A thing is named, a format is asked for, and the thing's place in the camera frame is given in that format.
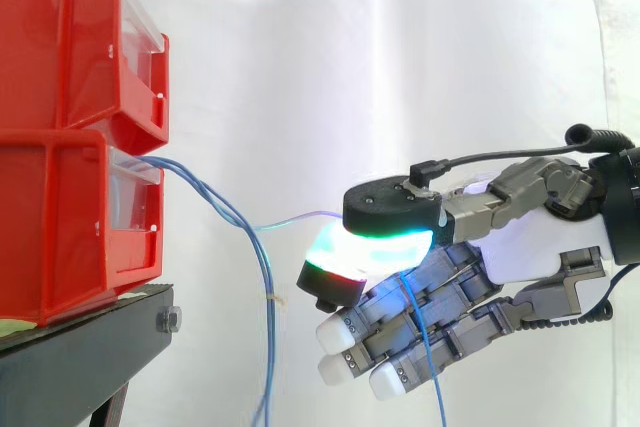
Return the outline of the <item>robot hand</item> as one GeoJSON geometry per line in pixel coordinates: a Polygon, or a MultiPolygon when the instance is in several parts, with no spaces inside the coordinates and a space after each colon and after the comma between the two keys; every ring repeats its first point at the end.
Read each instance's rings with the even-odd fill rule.
{"type": "Polygon", "coordinates": [[[611,180],[535,157],[446,193],[416,176],[349,189],[297,281],[327,313],[323,381],[367,376],[387,400],[517,331],[608,317],[611,180]]]}

